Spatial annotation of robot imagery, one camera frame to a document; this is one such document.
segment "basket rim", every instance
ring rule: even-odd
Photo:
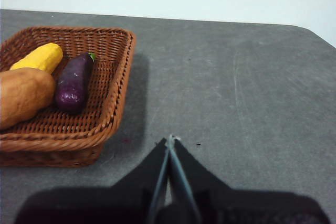
[[[16,33],[14,33],[12,36],[10,36],[8,39],[6,39],[3,43],[1,43],[1,51],[4,50],[4,48],[10,44],[12,41],[16,39],[17,36],[19,36],[22,33],[26,33],[31,30],[40,30],[40,29],[48,29],[48,30],[70,30],[70,31],[78,31],[78,32],[98,32],[100,30],[103,31],[110,31],[110,32],[116,32],[116,33],[123,33],[128,36],[127,39],[127,52],[126,52],[126,59],[125,62],[130,62],[132,60],[132,56],[134,54],[135,44],[137,41],[137,37],[134,32],[123,29],[120,27],[84,27],[84,26],[30,26],[23,28]],[[118,65],[117,71],[122,68],[122,65]],[[123,78],[126,72],[130,71],[124,69],[122,71],[121,75],[115,75],[113,77],[113,83],[123,83]],[[119,100],[119,96],[115,95],[112,98],[112,104],[117,104]],[[115,116],[115,110],[116,105],[113,108],[113,113],[109,114],[108,117],[104,118],[103,121],[92,128],[89,131],[84,132],[74,132],[74,133],[6,133],[1,134],[0,133],[0,152],[12,152],[13,149],[15,151],[23,150],[23,151],[29,151],[29,150],[35,150],[37,147],[37,144],[40,144],[41,141],[43,141],[43,145],[39,147],[39,151],[56,151],[56,150],[65,150],[64,147],[60,147],[59,145],[64,143],[64,141],[71,141],[71,150],[78,150],[82,148],[89,148],[94,147],[102,142],[104,142],[106,139],[104,137],[99,137],[102,133],[104,133],[105,130],[108,128],[112,128],[113,120],[117,119]],[[98,137],[95,141],[92,141],[90,143],[86,143],[85,146],[81,144],[82,140],[84,138],[88,137]]]

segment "brown wicker basket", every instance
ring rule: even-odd
[[[0,71],[48,42],[60,45],[64,54],[53,72],[55,79],[69,59],[81,52],[94,52],[97,59],[82,113],[69,115],[51,105],[31,120],[1,131],[0,165],[92,164],[120,124],[135,41],[134,33],[121,28],[37,26],[2,43]]]

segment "sweet potato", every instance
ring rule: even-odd
[[[0,130],[31,119],[53,101],[55,81],[35,68],[0,73]]]

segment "purple eggplant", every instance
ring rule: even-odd
[[[95,58],[93,53],[83,52],[64,67],[55,91],[55,102],[60,110],[77,114],[85,107]]]

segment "scratch on table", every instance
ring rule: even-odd
[[[264,169],[262,169],[261,165],[262,164],[267,165],[267,162],[263,162],[261,157],[258,155],[256,148],[254,147],[252,142],[252,139],[255,139],[257,134],[251,118],[247,116],[248,114],[247,105],[245,102],[244,94],[242,92],[243,89],[238,80],[239,68],[236,63],[236,56],[237,54],[235,54],[233,58],[233,74],[234,74],[234,86],[235,86],[235,101],[236,101],[238,118],[241,125],[241,131],[243,133],[244,142],[251,151],[253,159],[256,161],[256,166],[258,170],[263,171]],[[269,178],[272,178],[270,171],[268,169],[267,174]]]
[[[237,53],[235,53],[235,55],[233,56],[233,78],[234,78],[234,84],[235,84],[235,100],[236,100],[236,107],[237,107],[237,112],[238,112],[238,118],[239,118],[241,126],[243,127],[243,123],[241,121],[242,120],[242,114],[241,114],[240,105],[239,105],[239,101],[238,101],[238,94],[237,94],[238,68],[236,68],[236,55],[237,55]]]
[[[116,154],[116,153],[113,153],[113,155],[111,155],[111,157],[110,157],[108,160],[106,160],[106,161],[104,161],[103,163],[101,163],[100,166],[103,166],[104,164],[106,164],[106,163],[110,162],[112,159],[114,159],[115,156],[116,156],[115,154]]]
[[[153,117],[152,117],[152,119],[151,119],[151,122],[149,123],[149,127],[150,127],[150,126],[152,125],[152,123],[154,122],[154,119],[155,119],[155,117],[156,117],[156,114],[158,113],[158,111],[159,111],[161,105],[163,104],[164,100],[168,97],[168,95],[171,93],[172,90],[173,90],[173,88],[169,89],[169,91],[167,92],[167,94],[166,94],[166,95],[164,96],[164,98],[162,99],[160,105],[156,108],[156,110],[155,110],[155,112],[154,112],[154,115],[153,115]]]

